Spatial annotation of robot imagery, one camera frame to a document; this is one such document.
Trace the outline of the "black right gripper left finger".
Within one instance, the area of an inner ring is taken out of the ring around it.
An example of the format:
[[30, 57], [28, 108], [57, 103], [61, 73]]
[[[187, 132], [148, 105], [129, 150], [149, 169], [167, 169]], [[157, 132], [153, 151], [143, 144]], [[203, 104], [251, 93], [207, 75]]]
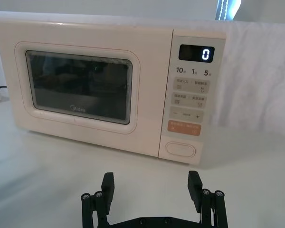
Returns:
[[101, 190], [94, 195], [84, 193], [81, 195], [82, 205], [82, 227], [93, 228], [93, 212], [97, 212], [98, 228], [108, 228], [107, 216], [114, 195], [114, 174], [107, 172], [104, 174]]

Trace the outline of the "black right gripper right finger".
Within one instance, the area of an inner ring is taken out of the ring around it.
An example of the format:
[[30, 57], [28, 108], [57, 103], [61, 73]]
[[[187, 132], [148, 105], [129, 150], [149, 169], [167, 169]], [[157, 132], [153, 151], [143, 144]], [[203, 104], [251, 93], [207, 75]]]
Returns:
[[211, 192], [203, 188], [197, 171], [188, 173], [188, 190], [195, 209], [200, 215], [199, 224], [202, 228], [225, 228], [226, 205], [225, 193], [217, 190]]

